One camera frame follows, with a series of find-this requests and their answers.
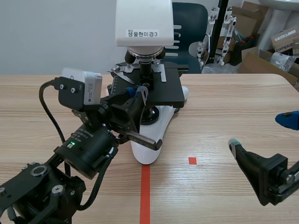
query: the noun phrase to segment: microscope base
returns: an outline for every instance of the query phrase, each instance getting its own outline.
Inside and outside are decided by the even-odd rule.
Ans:
[[[189,90],[187,87],[182,86],[184,98],[188,99]],[[141,125],[140,126],[140,134],[149,137],[158,141],[159,139],[163,139],[165,130],[176,110],[172,106],[156,106],[160,112],[159,119],[156,123],[152,125]],[[161,148],[157,151],[146,148],[136,142],[131,141],[132,151],[134,157],[143,165],[152,164],[158,158]]]

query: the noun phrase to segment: cardboard box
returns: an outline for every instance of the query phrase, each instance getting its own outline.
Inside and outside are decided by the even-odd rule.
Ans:
[[[268,6],[263,6],[263,5],[255,4],[255,3],[252,3],[252,2],[248,2],[248,1],[243,2],[242,8],[247,9],[251,12],[254,12],[256,10],[261,10],[261,13],[264,16],[266,16],[267,11],[269,9]]]
[[[217,49],[223,49],[223,42],[224,42],[225,38],[226,38],[225,36],[219,37],[218,44],[217,44]],[[229,45],[229,51],[234,51],[235,43],[236,43],[235,40],[231,41],[231,43]]]
[[[248,49],[242,50],[242,52],[241,52],[242,61],[245,60],[248,53],[251,53],[253,55],[258,55],[258,47],[253,47],[253,48],[248,48]]]
[[[250,11],[245,8],[233,7],[233,15],[237,17],[235,29],[245,37],[256,34],[264,20],[260,9]]]
[[[271,37],[276,52],[284,52],[293,48],[294,39],[299,38],[299,27],[294,26]]]
[[[259,57],[266,60],[270,61],[272,58],[273,53],[265,50],[260,50],[259,51]],[[289,74],[299,78],[299,64],[294,63],[291,69],[289,70]]]
[[[294,39],[294,42],[293,42],[293,56],[299,58],[299,39]]]
[[[278,74],[284,77],[290,84],[294,84],[298,78],[281,70],[275,65],[258,57],[257,55],[248,53],[242,62],[238,73],[240,74]]]

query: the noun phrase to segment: chair backrest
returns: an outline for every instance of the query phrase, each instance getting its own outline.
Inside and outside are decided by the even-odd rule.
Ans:
[[[198,41],[203,41],[206,35],[208,12],[203,5],[195,3],[173,2],[173,23],[180,25],[181,29],[174,32],[180,33],[180,37],[175,37],[174,46],[178,49],[165,49],[166,53],[177,53],[178,56],[167,56],[165,62],[175,62],[188,64],[189,46]]]

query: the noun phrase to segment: plastic bag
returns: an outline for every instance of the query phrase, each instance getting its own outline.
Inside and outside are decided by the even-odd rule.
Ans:
[[[296,59],[297,58],[295,56],[283,55],[276,52],[273,54],[270,63],[275,65],[276,67],[279,67],[283,71],[288,72],[293,66]]]
[[[225,64],[223,66],[219,64],[206,64],[202,70],[202,74],[234,74],[237,68],[230,64]]]

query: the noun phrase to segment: wooden table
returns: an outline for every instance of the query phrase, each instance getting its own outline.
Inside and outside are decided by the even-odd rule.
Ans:
[[[45,162],[60,145],[38,100],[39,86],[52,78],[0,76],[1,183],[28,162]],[[181,80],[190,89],[189,99],[169,124],[162,152],[150,166],[151,223],[297,224],[299,192],[277,206],[261,206],[228,140],[236,138],[264,157],[281,153],[293,165],[299,160],[298,132],[274,118],[299,109],[299,93],[278,75],[183,75]],[[104,87],[111,82],[104,76]],[[65,136],[80,126],[58,103],[54,89],[45,91],[45,100]],[[196,157],[197,165],[189,165],[188,157]],[[94,180],[84,180],[85,201]],[[141,165],[127,143],[120,146],[94,204],[77,212],[73,223],[139,224],[140,185]],[[1,221],[9,223],[6,214]]]

